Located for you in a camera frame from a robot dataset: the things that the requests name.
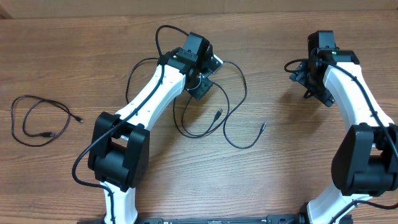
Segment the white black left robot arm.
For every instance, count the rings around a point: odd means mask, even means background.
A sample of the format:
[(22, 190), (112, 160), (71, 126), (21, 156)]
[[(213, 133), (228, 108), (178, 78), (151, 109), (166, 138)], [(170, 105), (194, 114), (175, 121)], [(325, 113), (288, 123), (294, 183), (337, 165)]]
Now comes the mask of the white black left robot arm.
[(212, 86), (209, 75), (222, 64), (210, 42), (191, 32), (183, 47), (160, 55), (154, 75), (133, 100), (116, 114), (97, 117), (88, 168), (104, 190), (102, 223), (137, 222), (135, 192), (149, 163), (151, 129), (183, 91), (200, 100)]

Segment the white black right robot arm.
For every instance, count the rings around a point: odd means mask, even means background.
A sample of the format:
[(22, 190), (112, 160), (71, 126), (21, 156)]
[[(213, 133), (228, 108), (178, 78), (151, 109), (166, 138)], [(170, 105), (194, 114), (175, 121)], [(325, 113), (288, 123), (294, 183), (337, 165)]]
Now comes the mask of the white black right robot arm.
[(364, 81), (352, 50), (341, 50), (331, 30), (308, 36), (308, 57), (298, 59), (290, 79), (327, 107), (337, 104), (346, 136), (331, 163), (331, 184), (296, 215), (281, 215), (280, 223), (352, 223), (349, 212), (358, 205), (394, 210), (371, 201), (397, 189), (397, 125), (378, 105)]

